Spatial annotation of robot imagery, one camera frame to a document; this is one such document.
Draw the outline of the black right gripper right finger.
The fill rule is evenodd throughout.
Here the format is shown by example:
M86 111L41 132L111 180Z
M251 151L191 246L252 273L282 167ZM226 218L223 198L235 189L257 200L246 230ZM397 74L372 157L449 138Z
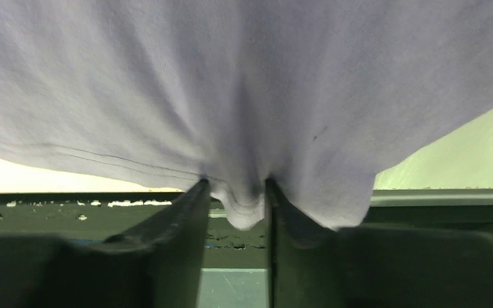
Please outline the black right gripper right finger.
M265 183L270 307L493 307L493 235L322 227Z

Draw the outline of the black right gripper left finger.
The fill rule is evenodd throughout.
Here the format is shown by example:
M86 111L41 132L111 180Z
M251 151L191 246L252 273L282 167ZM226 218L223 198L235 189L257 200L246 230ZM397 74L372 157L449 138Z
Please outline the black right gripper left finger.
M102 243L0 235L0 307L195 307L210 203L201 180Z

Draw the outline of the purple t shirt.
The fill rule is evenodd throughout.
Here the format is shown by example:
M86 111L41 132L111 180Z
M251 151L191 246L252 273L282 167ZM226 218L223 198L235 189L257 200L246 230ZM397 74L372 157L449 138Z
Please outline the purple t shirt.
M264 182L360 224L376 175L493 109L493 1L0 1L0 158L186 190Z

